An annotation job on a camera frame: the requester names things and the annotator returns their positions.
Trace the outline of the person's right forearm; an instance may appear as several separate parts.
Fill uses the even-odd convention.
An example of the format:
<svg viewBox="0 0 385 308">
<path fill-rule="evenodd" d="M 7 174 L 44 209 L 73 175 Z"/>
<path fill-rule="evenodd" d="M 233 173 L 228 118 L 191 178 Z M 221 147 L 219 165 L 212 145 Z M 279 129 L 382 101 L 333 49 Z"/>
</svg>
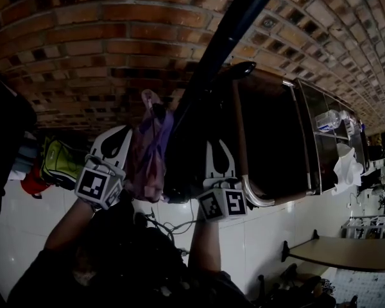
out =
<svg viewBox="0 0 385 308">
<path fill-rule="evenodd" d="M 221 271 L 219 226 L 216 222 L 196 223 L 189 253 L 188 268 L 193 272 Z"/>
</svg>

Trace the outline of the red bag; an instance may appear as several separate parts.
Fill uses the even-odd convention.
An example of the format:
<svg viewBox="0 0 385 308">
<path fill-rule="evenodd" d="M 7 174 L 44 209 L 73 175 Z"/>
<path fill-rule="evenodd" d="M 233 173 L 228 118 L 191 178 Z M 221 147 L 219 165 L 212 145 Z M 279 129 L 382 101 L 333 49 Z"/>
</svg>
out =
<svg viewBox="0 0 385 308">
<path fill-rule="evenodd" d="M 22 189 L 35 199 L 42 199 L 42 193 L 48 189 L 51 184 L 41 178 L 40 166 L 34 164 L 31 171 L 21 180 Z"/>
</svg>

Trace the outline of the black office chair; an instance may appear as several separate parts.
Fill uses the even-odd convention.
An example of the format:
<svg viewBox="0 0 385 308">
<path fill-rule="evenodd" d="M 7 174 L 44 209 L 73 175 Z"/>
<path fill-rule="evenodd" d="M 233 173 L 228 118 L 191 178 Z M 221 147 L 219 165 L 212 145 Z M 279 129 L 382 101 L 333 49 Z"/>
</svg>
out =
<svg viewBox="0 0 385 308">
<path fill-rule="evenodd" d="M 280 275 L 279 282 L 269 289 L 265 285 L 263 275 L 258 276 L 259 294 L 253 301 L 256 308 L 296 308 L 295 278 L 297 264 L 292 263 Z"/>
</svg>

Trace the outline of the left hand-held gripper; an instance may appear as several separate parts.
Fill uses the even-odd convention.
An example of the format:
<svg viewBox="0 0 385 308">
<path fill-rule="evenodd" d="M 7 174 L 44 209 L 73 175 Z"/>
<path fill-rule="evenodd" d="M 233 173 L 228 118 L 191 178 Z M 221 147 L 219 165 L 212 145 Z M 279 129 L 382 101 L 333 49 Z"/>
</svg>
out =
<svg viewBox="0 0 385 308">
<path fill-rule="evenodd" d="M 132 141 L 131 126 L 116 126 L 97 136 L 76 181 L 74 193 L 95 210 L 108 210 L 120 200 L 123 171 Z M 110 155 L 110 163 L 95 155 Z"/>
</svg>

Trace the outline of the black coat rack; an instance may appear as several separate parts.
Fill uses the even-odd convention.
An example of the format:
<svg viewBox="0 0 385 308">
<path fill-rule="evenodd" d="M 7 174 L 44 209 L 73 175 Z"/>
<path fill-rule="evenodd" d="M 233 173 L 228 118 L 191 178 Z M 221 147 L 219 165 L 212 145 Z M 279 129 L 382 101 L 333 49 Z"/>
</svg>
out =
<svg viewBox="0 0 385 308">
<path fill-rule="evenodd" d="M 270 0 L 233 0 L 225 12 L 175 110 L 173 133 L 181 127 L 194 102 Z"/>
</svg>

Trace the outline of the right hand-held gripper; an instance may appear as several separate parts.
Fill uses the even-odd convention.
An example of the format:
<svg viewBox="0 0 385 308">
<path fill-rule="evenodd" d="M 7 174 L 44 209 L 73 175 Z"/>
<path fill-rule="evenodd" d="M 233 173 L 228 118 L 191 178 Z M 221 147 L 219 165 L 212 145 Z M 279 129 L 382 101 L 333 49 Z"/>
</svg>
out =
<svg viewBox="0 0 385 308">
<path fill-rule="evenodd" d="M 220 141 L 220 145 L 228 160 L 228 168 L 223 176 L 235 176 L 234 158 L 223 141 Z M 214 177 L 215 173 L 212 144 L 207 141 L 205 176 Z M 217 178 L 217 182 L 196 199 L 206 221 L 225 221 L 247 215 L 246 198 L 236 178 Z"/>
</svg>

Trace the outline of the wooden metal cart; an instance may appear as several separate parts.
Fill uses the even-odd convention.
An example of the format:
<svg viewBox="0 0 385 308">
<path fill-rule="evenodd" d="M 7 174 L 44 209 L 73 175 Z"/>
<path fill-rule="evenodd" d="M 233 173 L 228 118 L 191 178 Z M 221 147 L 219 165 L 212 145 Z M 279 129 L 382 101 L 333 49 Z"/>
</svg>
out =
<svg viewBox="0 0 385 308">
<path fill-rule="evenodd" d="M 270 207 L 331 191 L 338 182 L 337 143 L 355 148 L 369 166 L 356 113 L 340 99 L 303 80 L 254 71 L 233 88 L 242 186 L 251 207 Z M 315 117 L 340 112 L 339 128 L 320 132 Z"/>
</svg>

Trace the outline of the white plastic bag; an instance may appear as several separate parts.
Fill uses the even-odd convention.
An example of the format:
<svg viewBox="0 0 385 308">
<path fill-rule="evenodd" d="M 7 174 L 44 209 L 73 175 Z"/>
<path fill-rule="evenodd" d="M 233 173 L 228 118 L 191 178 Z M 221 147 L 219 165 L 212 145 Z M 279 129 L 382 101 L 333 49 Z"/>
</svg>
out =
<svg viewBox="0 0 385 308">
<path fill-rule="evenodd" d="M 363 165 L 355 158 L 355 148 L 351 148 L 343 143 L 337 143 L 338 161 L 334 166 L 334 173 L 338 182 L 334 185 L 331 194 L 338 195 L 346 191 L 349 187 L 361 185 L 361 174 Z"/>
</svg>

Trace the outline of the green backpack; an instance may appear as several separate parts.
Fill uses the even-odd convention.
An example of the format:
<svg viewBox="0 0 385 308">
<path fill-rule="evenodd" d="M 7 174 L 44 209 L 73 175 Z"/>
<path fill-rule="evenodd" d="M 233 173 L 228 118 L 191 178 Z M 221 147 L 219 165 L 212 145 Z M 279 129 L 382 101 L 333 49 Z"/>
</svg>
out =
<svg viewBox="0 0 385 308">
<path fill-rule="evenodd" d="M 87 151 L 56 136 L 45 136 L 40 177 L 48 184 L 73 191 L 84 167 Z"/>
</svg>

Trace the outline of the person's black clothing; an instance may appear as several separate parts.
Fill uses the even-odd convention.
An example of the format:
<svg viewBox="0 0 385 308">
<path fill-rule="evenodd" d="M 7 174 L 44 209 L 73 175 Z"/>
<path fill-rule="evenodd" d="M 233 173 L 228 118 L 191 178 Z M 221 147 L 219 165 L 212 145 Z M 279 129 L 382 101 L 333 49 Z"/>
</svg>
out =
<svg viewBox="0 0 385 308">
<path fill-rule="evenodd" d="M 10 291 L 10 308 L 253 308 L 222 269 L 191 271 L 130 199 L 93 211 L 74 243 L 39 252 Z"/>
</svg>

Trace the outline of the clear plastic bottle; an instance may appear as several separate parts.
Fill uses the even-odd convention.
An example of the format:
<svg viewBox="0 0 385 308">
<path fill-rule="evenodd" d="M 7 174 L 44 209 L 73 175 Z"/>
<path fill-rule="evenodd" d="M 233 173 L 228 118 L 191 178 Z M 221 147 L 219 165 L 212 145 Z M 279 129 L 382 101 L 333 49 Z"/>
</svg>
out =
<svg viewBox="0 0 385 308">
<path fill-rule="evenodd" d="M 316 127 L 320 132 L 329 132 L 339 128 L 342 117 L 340 112 L 336 110 L 328 110 L 315 117 Z"/>
</svg>

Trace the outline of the person's left forearm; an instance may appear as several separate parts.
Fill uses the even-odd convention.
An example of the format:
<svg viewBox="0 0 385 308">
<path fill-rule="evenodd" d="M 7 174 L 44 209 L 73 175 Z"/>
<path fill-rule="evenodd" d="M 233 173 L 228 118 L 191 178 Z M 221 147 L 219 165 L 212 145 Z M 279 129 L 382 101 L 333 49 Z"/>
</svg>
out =
<svg viewBox="0 0 385 308">
<path fill-rule="evenodd" d="M 77 199 L 47 237 L 48 250 L 63 250 L 77 240 L 94 215 L 91 205 Z"/>
</svg>

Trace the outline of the black hanging garments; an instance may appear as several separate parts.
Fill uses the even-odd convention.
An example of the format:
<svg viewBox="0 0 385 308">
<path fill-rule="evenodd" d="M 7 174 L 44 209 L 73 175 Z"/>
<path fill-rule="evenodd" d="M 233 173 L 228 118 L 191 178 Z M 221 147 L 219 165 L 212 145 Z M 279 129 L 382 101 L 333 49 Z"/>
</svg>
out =
<svg viewBox="0 0 385 308">
<path fill-rule="evenodd" d="M 0 75 L 0 213 L 4 187 L 24 133 L 34 127 L 36 113 L 30 103 L 9 88 Z"/>
</svg>

